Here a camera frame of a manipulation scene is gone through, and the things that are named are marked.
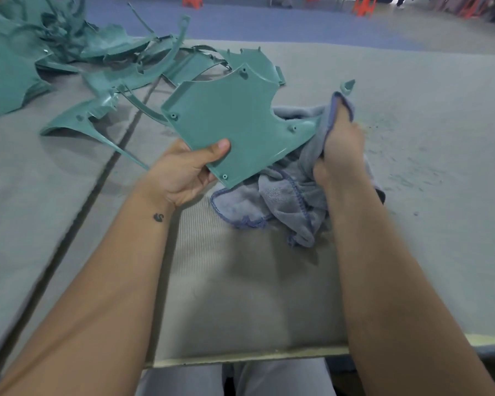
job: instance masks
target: gray table surface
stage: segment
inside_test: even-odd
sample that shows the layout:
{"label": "gray table surface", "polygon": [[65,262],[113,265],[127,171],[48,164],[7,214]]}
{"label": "gray table surface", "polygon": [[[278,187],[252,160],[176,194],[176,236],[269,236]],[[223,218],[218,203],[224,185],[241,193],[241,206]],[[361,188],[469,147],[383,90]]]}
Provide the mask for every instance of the gray table surface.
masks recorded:
{"label": "gray table surface", "polygon": [[[342,81],[366,131],[366,152],[391,217],[473,345],[495,345],[495,56],[326,44],[259,45],[287,85],[274,105],[324,104]],[[172,89],[157,88],[158,107]],[[147,117],[128,149],[147,164],[175,138]],[[120,158],[10,361],[107,229],[141,172]],[[149,364],[347,352],[329,234],[291,250],[286,232],[238,231],[208,197],[175,219],[162,268]]]}
{"label": "gray table surface", "polygon": [[[39,136],[58,114],[93,98],[79,75],[51,82],[55,91],[0,117],[0,343],[113,153],[69,130]],[[144,99],[148,91],[137,94]],[[121,98],[95,126],[119,142],[136,112]]]}

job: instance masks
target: person's right arm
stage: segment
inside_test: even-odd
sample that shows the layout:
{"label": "person's right arm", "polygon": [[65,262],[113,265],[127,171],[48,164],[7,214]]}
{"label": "person's right arm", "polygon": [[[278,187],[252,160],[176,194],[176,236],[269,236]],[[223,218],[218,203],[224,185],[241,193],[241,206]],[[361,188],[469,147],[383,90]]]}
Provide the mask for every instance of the person's right arm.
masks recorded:
{"label": "person's right arm", "polygon": [[474,349],[396,233],[344,106],[315,167],[333,225],[350,353],[367,396],[495,396]]}

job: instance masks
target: blue floor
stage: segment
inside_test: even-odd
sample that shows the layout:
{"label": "blue floor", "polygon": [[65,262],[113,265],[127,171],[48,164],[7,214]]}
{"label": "blue floor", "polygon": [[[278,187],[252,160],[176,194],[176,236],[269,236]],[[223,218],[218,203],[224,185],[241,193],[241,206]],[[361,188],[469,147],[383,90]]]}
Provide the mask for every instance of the blue floor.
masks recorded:
{"label": "blue floor", "polygon": [[[88,19],[98,26],[121,24],[134,36],[146,34],[127,1],[88,0]],[[348,12],[213,4],[204,4],[203,8],[195,10],[182,7],[181,1],[130,1],[159,36],[178,32],[178,18],[185,14],[191,17],[187,32],[191,39],[330,43],[411,51],[424,49],[370,19],[358,18]]]}

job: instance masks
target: person's left hand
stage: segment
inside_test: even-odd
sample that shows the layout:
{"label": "person's left hand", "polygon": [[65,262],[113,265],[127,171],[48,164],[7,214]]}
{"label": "person's left hand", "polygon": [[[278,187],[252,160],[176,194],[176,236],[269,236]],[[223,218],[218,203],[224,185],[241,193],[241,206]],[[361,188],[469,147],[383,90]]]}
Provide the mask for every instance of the person's left hand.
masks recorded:
{"label": "person's left hand", "polygon": [[230,146],[227,139],[222,139],[192,152],[182,139],[177,139],[147,172],[139,186],[154,202],[166,200],[179,207],[216,180],[205,165],[226,155]]}

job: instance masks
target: person's lap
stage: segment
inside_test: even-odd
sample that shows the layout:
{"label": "person's lap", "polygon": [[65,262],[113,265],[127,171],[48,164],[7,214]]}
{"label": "person's lap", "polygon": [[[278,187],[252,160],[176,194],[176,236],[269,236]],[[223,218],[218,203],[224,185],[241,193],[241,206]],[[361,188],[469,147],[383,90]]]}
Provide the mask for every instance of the person's lap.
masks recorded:
{"label": "person's lap", "polygon": [[[335,396],[322,358],[235,363],[232,374],[237,396]],[[136,396],[221,396],[224,380],[221,364],[154,368]]]}

